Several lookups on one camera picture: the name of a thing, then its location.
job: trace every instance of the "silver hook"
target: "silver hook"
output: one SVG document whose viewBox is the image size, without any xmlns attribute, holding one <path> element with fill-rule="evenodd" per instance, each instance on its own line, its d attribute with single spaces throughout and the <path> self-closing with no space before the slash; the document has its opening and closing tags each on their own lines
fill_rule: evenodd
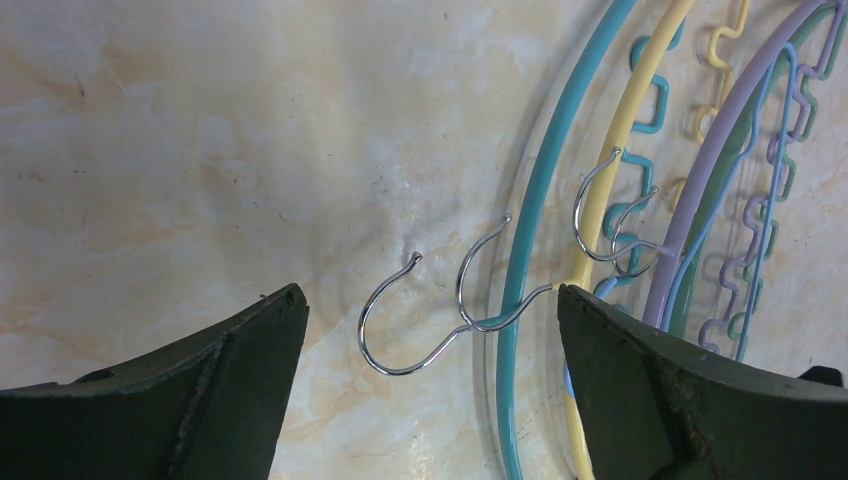
<svg viewBox="0 0 848 480">
<path fill-rule="evenodd" d="M 623 212 L 621 212 L 621 216 L 618 217 L 618 221 L 615 224 L 615 232 L 612 235 L 612 240 L 610 244 L 613 251 L 615 251 L 616 243 L 618 242 L 618 235 L 619 233 L 621 233 L 621 226 L 624 224 L 624 220 L 627 219 L 627 216 L 630 215 L 633 209 L 653 198 L 653 196 L 656 195 L 658 191 L 659 188 L 657 188 L 656 186 L 652 186 L 647 195 L 643 195 L 637 198 L 634 202 L 630 203 L 627 208 L 624 209 Z M 651 267 L 653 267 L 654 265 L 656 265 L 657 260 L 659 260 L 659 258 L 654 258 L 653 260 L 651 260 L 650 263 L 633 273 L 622 269 L 621 266 L 618 264 L 618 260 L 618 258 L 614 258 L 612 260 L 612 265 L 613 267 L 615 267 L 615 271 L 618 273 L 618 275 L 621 278 L 636 278 L 650 270 Z"/>
<path fill-rule="evenodd" d="M 465 258 L 462 260 L 462 264 L 459 267 L 459 273 L 456 276 L 456 303 L 457 307 L 459 308 L 459 315 L 469 327 L 473 328 L 474 330 L 477 330 L 478 332 L 492 333 L 497 332 L 499 330 L 503 330 L 504 328 L 510 326 L 513 322 L 518 320 L 518 317 L 520 317 L 524 310 L 526 310 L 527 307 L 530 306 L 531 303 L 533 303 L 533 300 L 535 300 L 536 297 L 538 297 L 542 293 L 553 289 L 553 285 L 549 283 L 533 290 L 532 292 L 530 292 L 530 295 L 528 295 L 524 299 L 524 301 L 522 301 L 518 305 L 518 308 L 516 308 L 516 310 L 511 315 L 509 315 L 506 319 L 495 325 L 486 326 L 482 322 L 474 320 L 474 318 L 471 317 L 471 314 L 468 313 L 468 310 L 465 308 L 465 302 L 462 300 L 462 288 L 463 284 L 465 283 L 465 274 L 468 273 L 468 267 L 469 265 L 471 265 L 471 260 L 474 259 L 474 256 L 477 255 L 477 252 L 479 252 L 480 249 L 483 248 L 483 246 L 486 245 L 489 240 L 495 238 L 499 233 L 501 233 L 503 229 L 506 228 L 506 224 L 508 224 L 511 220 L 512 216 L 510 216 L 509 214 L 504 215 L 503 221 L 501 221 L 501 224 L 498 228 L 487 233 L 480 240 L 477 240 L 477 243 L 475 243 L 471 247 L 471 250 L 468 251 L 468 253 L 465 255 Z"/>
<path fill-rule="evenodd" d="M 584 178 L 583 182 L 580 183 L 580 189 L 577 191 L 577 198 L 574 199 L 574 210 L 571 216 L 572 230 L 574 231 L 574 236 L 577 238 L 577 243 L 580 245 L 580 248 L 586 253 L 586 255 L 589 255 L 589 257 L 591 257 L 593 260 L 599 262 L 611 262 L 613 260 L 617 260 L 636 247 L 646 247 L 652 250 L 659 250 L 659 246 L 655 243 L 648 242 L 645 240 L 637 240 L 635 242 L 628 243 L 627 245 L 622 247 L 621 250 L 613 250 L 613 252 L 609 255 L 601 255 L 592 251 L 592 249 L 589 248 L 588 245 L 586 245 L 586 242 L 580 235 L 580 209 L 583 206 L 583 197 L 586 196 L 586 191 L 589 189 L 589 184 L 592 183 L 592 180 L 595 179 L 595 177 L 598 175 L 598 173 L 601 172 L 601 170 L 612 165 L 612 162 L 615 161 L 616 157 L 618 157 L 619 155 L 621 155 L 621 148 L 613 147 L 612 153 L 610 154 L 609 158 L 607 158 L 603 163 L 597 165 L 589 172 L 588 175 L 586 175 L 586 178 Z"/>
<path fill-rule="evenodd" d="M 365 342 L 365 324 L 368 322 L 368 315 L 371 313 L 371 309 L 373 309 L 374 305 L 377 303 L 377 299 L 379 299 L 380 296 L 389 287 L 394 285 L 395 282 L 397 282 L 401 278 L 408 275 L 409 272 L 411 272 L 412 269 L 415 268 L 415 266 L 418 264 L 418 262 L 420 262 L 421 259 L 423 258 L 421 256 L 421 254 L 418 253 L 418 252 L 413 252 L 412 258 L 409 260 L 409 262 L 407 262 L 407 264 L 400 271 L 398 271 L 397 273 L 395 273 L 391 277 L 387 278 L 385 281 L 383 281 L 383 283 L 381 283 L 377 287 L 376 290 L 374 290 L 374 293 L 372 293 L 371 296 L 368 297 L 368 301 L 365 302 L 365 306 L 362 308 L 362 313 L 359 315 L 359 326 L 358 326 L 359 351 L 362 352 L 362 356 L 365 357 L 365 361 L 368 362 L 368 365 L 371 365 L 371 367 L 373 367 L 374 370 L 377 370 L 378 372 L 382 373 L 383 375 L 389 375 L 389 376 L 393 376 L 393 377 L 401 376 L 401 375 L 409 375 L 411 373 L 415 373 L 415 372 L 421 370 L 422 368 L 426 367 L 427 365 L 430 365 L 433 362 L 433 360 L 438 358 L 438 356 L 442 354 L 442 352 L 445 350 L 445 348 L 447 348 L 447 346 L 450 345 L 451 342 L 453 342 L 456 339 L 456 337 L 458 337 L 459 335 L 461 335 L 465 332 L 469 332 L 472 329 L 480 331 L 480 332 L 484 332 L 484 333 L 491 333 L 491 332 L 496 332 L 498 330 L 502 330 L 502 329 L 508 327 L 509 325 L 511 325 L 513 322 L 515 322 L 515 320 L 518 319 L 518 317 L 521 315 L 521 313 L 524 312 L 524 310 L 530 305 L 530 303 L 537 296 L 539 296 L 539 294 L 553 289 L 553 286 L 548 284 L 548 285 L 543 285 L 543 286 L 537 288 L 536 290 L 533 290 L 532 292 L 530 292 L 530 295 L 526 299 L 524 299 L 523 302 L 521 302 L 521 304 L 518 306 L 518 308 L 515 310 L 515 312 L 513 312 L 504 321 L 498 323 L 497 325 L 485 326 L 481 322 L 475 321 L 473 318 L 471 318 L 471 316 L 466 311 L 465 305 L 464 305 L 463 300 L 462 300 L 462 288 L 463 288 L 463 283 L 465 282 L 465 274 L 468 271 L 468 266 L 471 264 L 471 260 L 474 258 L 474 256 L 477 254 L 477 252 L 479 252 L 480 249 L 483 248 L 483 246 L 489 240 L 491 240 L 492 238 L 497 236 L 499 233 L 501 233 L 503 231 L 503 229 L 506 227 L 506 224 L 510 222 L 510 220 L 512 220 L 512 217 L 509 214 L 506 214 L 503 218 L 503 221 L 501 222 L 501 225 L 498 228 L 496 228 L 494 231 L 489 232 L 486 235 L 484 235 L 483 238 L 481 238 L 480 240 L 477 240 L 477 242 L 471 247 L 471 249 L 465 255 L 465 258 L 462 261 L 462 265 L 459 268 L 459 273 L 457 274 L 456 299 L 457 299 L 457 303 L 459 305 L 459 313 L 462 316 L 462 319 L 465 321 L 466 325 L 461 325 L 461 326 L 453 329 L 453 331 L 451 333 L 449 333 L 448 336 L 446 336 L 441 341 L 441 343 L 439 343 L 439 345 L 435 349 L 433 349 L 433 351 L 431 351 L 426 357 L 424 357 L 424 359 L 421 360 L 420 362 L 418 362 L 414 365 L 411 365 L 409 367 L 405 367 L 405 368 L 389 368 L 389 367 L 386 367 L 386 366 L 380 364 L 380 362 L 378 362 L 374 358 L 374 356 L 371 355 L 371 352 L 368 351 L 368 346 Z"/>
<path fill-rule="evenodd" d="M 383 375 L 399 377 L 402 375 L 409 375 L 411 373 L 415 373 L 421 370 L 427 365 L 430 365 L 433 360 L 435 360 L 439 355 L 441 355 L 444 349 L 447 348 L 447 346 L 450 345 L 451 342 L 456 340 L 456 337 L 458 337 L 462 333 L 471 330 L 471 327 L 469 327 L 468 325 L 462 325 L 455 328 L 451 333 L 448 334 L 447 337 L 444 338 L 444 340 L 442 340 L 441 343 L 439 343 L 439 345 L 435 349 L 433 349 L 432 352 L 430 352 L 429 355 L 424 357 L 424 360 L 421 360 L 420 362 L 405 368 L 386 367 L 380 364 L 380 362 L 378 362 L 374 358 L 374 356 L 371 355 L 371 352 L 368 351 L 368 346 L 365 343 L 365 323 L 368 322 L 368 314 L 371 313 L 371 309 L 374 308 L 374 304 L 377 303 L 377 299 L 380 298 L 380 295 L 382 295 L 386 291 L 386 289 L 391 287 L 395 282 L 397 282 L 401 278 L 405 277 L 409 272 L 411 272 L 412 269 L 415 268 L 415 265 L 417 265 L 418 262 L 421 261 L 421 258 L 423 257 L 420 253 L 412 252 L 412 258 L 409 260 L 409 262 L 399 272 L 395 273 L 391 277 L 387 278 L 383 283 L 381 283 L 380 286 L 378 286 L 377 289 L 374 290 L 374 293 L 372 293 L 371 296 L 368 297 L 368 301 L 365 302 L 365 307 L 362 309 L 362 314 L 359 315 L 359 351 L 362 352 L 362 356 L 365 357 L 365 361 L 368 362 L 368 365 L 371 365 L 374 370 L 377 370 Z"/>
</svg>

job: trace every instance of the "hanger hook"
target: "hanger hook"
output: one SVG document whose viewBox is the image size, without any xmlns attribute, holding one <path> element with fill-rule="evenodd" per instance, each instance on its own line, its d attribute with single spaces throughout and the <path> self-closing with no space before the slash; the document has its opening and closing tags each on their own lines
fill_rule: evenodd
<svg viewBox="0 0 848 480">
<path fill-rule="evenodd" d="M 621 233 L 621 226 L 624 225 L 624 221 L 627 219 L 627 216 L 633 212 L 633 209 L 650 200 L 654 195 L 656 195 L 658 191 L 659 189 L 656 186 L 652 186 L 646 195 L 637 198 L 635 201 L 627 205 L 627 208 L 625 208 L 624 211 L 621 212 L 621 216 L 618 217 L 618 221 L 615 224 L 615 231 L 613 232 L 612 239 L 610 242 L 610 247 L 613 251 L 615 251 L 616 243 L 618 242 L 618 235 L 619 233 Z M 621 266 L 618 264 L 618 260 L 618 258 L 614 258 L 612 260 L 613 267 L 615 267 L 615 271 L 618 273 L 618 275 L 621 278 L 636 278 L 650 270 L 651 267 L 653 267 L 654 265 L 656 265 L 658 258 L 654 258 L 653 260 L 651 260 L 650 263 L 635 272 L 629 272 L 621 268 Z"/>
<path fill-rule="evenodd" d="M 368 362 L 368 365 L 371 365 L 374 370 L 377 370 L 383 375 L 399 377 L 403 375 L 409 375 L 411 373 L 415 373 L 421 370 L 427 365 L 433 363 L 433 360 L 438 358 L 438 356 L 442 354 L 445 348 L 447 348 L 447 346 L 450 345 L 451 342 L 456 340 L 456 337 L 471 330 L 471 327 L 469 327 L 468 325 L 462 325 L 453 329 L 453 331 L 449 333 L 448 336 L 446 336 L 444 340 L 442 340 L 441 343 L 439 343 L 439 345 L 435 349 L 433 349 L 432 352 L 430 352 L 426 357 L 424 357 L 423 360 L 409 367 L 386 367 L 380 362 L 378 362 L 374 358 L 374 356 L 371 355 L 371 352 L 368 351 L 368 346 L 365 342 L 365 324 L 368 322 L 368 315 L 371 313 L 371 309 L 374 308 L 374 304 L 377 303 L 377 299 L 380 298 L 380 295 L 382 295 L 395 282 L 409 274 L 409 272 L 411 272 L 412 269 L 415 268 L 416 265 L 418 265 L 418 262 L 420 262 L 422 258 L 423 257 L 420 253 L 412 252 L 412 258 L 409 260 L 409 262 L 407 262 L 407 264 L 399 272 L 395 273 L 391 277 L 387 278 L 383 283 L 381 283 L 380 286 L 378 286 L 377 289 L 374 290 L 374 293 L 372 293 L 371 296 L 368 297 L 368 301 L 365 303 L 365 307 L 362 308 L 362 314 L 359 315 L 359 351 L 362 352 L 362 356 L 365 357 L 365 361 Z"/>
<path fill-rule="evenodd" d="M 532 292 L 530 292 L 530 295 L 528 295 L 518 305 L 518 307 L 515 309 L 514 312 L 512 312 L 512 314 L 510 314 L 504 320 L 495 325 L 484 325 L 483 322 L 475 320 L 471 316 L 471 314 L 468 313 L 468 310 L 465 308 L 465 302 L 462 299 L 462 289 L 465 283 L 465 275 L 466 273 L 468 273 L 468 267 L 471 265 L 471 261 L 474 259 L 474 256 L 477 255 L 477 252 L 479 252 L 480 249 L 482 249 L 483 246 L 489 242 L 489 240 L 495 238 L 498 234 L 500 234 L 511 220 L 511 215 L 504 215 L 500 226 L 487 233 L 486 235 L 483 235 L 480 240 L 477 240 L 477 242 L 471 247 L 471 249 L 468 250 L 468 253 L 465 255 L 465 258 L 462 260 L 462 264 L 459 267 L 459 273 L 456 276 L 456 303 L 457 307 L 459 308 L 459 315 L 462 317 L 462 320 L 465 321 L 466 325 L 473 328 L 474 330 L 477 330 L 478 332 L 492 333 L 497 332 L 499 330 L 503 330 L 504 328 L 510 326 L 513 322 L 518 320 L 518 317 L 520 317 L 524 310 L 526 310 L 527 307 L 530 306 L 531 303 L 533 303 L 533 300 L 535 300 L 536 297 L 538 297 L 544 292 L 553 289 L 553 286 L 551 284 L 547 284 L 542 285 L 541 287 L 538 287 L 537 289 L 533 290 Z"/>
<path fill-rule="evenodd" d="M 613 260 L 617 260 L 636 247 L 647 247 L 652 250 L 658 249 L 658 246 L 655 243 L 648 242 L 645 240 L 637 240 L 635 242 L 628 243 L 627 245 L 622 247 L 621 250 L 613 250 L 613 252 L 609 255 L 601 255 L 589 248 L 589 246 L 586 245 L 586 242 L 583 240 L 583 236 L 580 234 L 580 210 L 583 207 L 583 198 L 586 196 L 586 191 L 589 189 L 589 185 L 592 183 L 592 180 L 595 179 L 595 177 L 601 172 L 601 170 L 612 165 L 612 162 L 615 161 L 615 159 L 619 155 L 621 155 L 621 148 L 613 147 L 612 153 L 610 154 L 609 158 L 604 160 L 602 163 L 598 164 L 589 172 L 588 175 L 586 175 L 586 178 L 584 178 L 583 182 L 580 183 L 580 189 L 577 191 L 577 198 L 574 199 L 574 210 L 571 216 L 572 230 L 574 231 L 574 236 L 577 238 L 577 243 L 580 245 L 580 249 L 583 250 L 586 255 L 589 255 L 589 257 L 591 257 L 593 260 L 599 262 L 611 262 Z"/>
</svg>

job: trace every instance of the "teal tube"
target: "teal tube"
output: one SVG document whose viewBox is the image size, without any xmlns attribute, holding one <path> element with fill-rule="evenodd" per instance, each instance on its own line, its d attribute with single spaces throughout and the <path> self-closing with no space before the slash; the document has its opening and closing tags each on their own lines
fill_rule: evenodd
<svg viewBox="0 0 848 480">
<path fill-rule="evenodd" d="M 580 102 L 604 55 L 609 49 L 624 20 L 637 0 L 615 0 L 601 22 L 592 33 L 589 43 L 580 55 L 571 77 L 568 79 L 557 102 L 551 123 L 545 132 L 536 164 L 530 174 L 527 192 L 518 216 L 515 240 L 512 243 L 507 266 L 501 312 L 512 312 L 521 303 L 524 282 L 530 267 L 530 258 L 536 231 L 542 218 L 545 197 L 556 169 L 557 160 Z M 498 419 L 498 441 L 501 447 L 504 470 L 510 480 L 519 480 L 521 462 L 515 437 L 515 352 L 518 338 L 518 322 L 501 330 L 498 334 L 498 357 L 496 377 L 496 402 Z"/>
</svg>

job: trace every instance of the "purple tube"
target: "purple tube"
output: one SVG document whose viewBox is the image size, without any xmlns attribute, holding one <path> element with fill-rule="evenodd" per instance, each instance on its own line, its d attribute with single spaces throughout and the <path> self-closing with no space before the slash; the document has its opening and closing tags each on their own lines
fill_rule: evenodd
<svg viewBox="0 0 848 480">
<path fill-rule="evenodd" d="M 754 89 L 757 88 L 757 84 L 774 59 L 780 54 L 783 46 L 804 20 L 822 5 L 844 5 L 845 2 L 846 0 L 807 0 L 802 3 L 775 29 L 733 85 L 724 101 L 723 108 L 713 120 L 712 127 L 710 127 L 710 131 L 698 151 L 698 156 L 695 157 L 689 178 L 686 180 L 680 200 L 674 209 L 674 215 L 663 242 L 663 245 L 669 251 L 669 255 L 661 255 L 657 263 L 654 280 L 651 282 L 651 290 L 648 293 L 648 300 L 642 315 L 643 322 L 653 325 L 655 328 L 660 328 L 662 313 L 668 303 L 669 290 L 674 280 L 686 237 L 692 227 L 695 211 L 698 209 L 710 173 L 715 167 L 721 149 L 724 147 L 727 137 L 730 136 L 733 125 L 745 107 L 746 101 L 753 94 Z"/>
</svg>

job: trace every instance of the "marble surface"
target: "marble surface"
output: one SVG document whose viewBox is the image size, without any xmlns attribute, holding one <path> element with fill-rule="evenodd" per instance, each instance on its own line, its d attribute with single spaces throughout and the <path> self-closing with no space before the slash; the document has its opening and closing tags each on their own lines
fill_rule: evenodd
<svg viewBox="0 0 848 480">
<path fill-rule="evenodd" d="M 272 478 L 501 478 L 494 339 L 462 338 L 420 374 L 392 379 L 365 364 L 356 321 L 419 250 L 415 274 L 375 311 L 374 353 L 413 363 L 457 324 L 458 263 L 518 211 L 554 102 L 607 3 L 0 0 L 0 388 L 73 380 L 297 282 L 312 313 Z M 568 271 L 580 173 L 627 82 L 630 45 L 668 3 L 634 10 L 589 90 L 528 285 Z M 755 3 L 742 38 L 720 45 L 736 67 L 797 4 Z M 702 61 L 706 40 L 735 5 L 695 7 L 660 68 L 673 86 L 668 123 L 628 145 L 657 163 L 661 198 L 638 217 L 645 237 L 662 238 L 674 182 L 697 151 L 684 131 L 718 81 Z M 848 255 L 837 247 L 848 235 L 848 136 L 836 126 L 848 99 L 837 81 L 816 87 L 829 100 L 795 149 L 804 160 L 778 210 L 787 228 L 748 355 L 792 375 L 809 363 L 848 368 Z M 765 170 L 746 172 L 757 185 Z M 637 173 L 620 170 L 615 199 L 634 194 Z M 470 275 L 478 315 L 497 313 L 509 241 Z M 638 311 L 649 281 L 616 299 Z M 573 475 L 554 307 L 553 295 L 537 302 L 520 331 L 528 478 Z"/>
</svg>

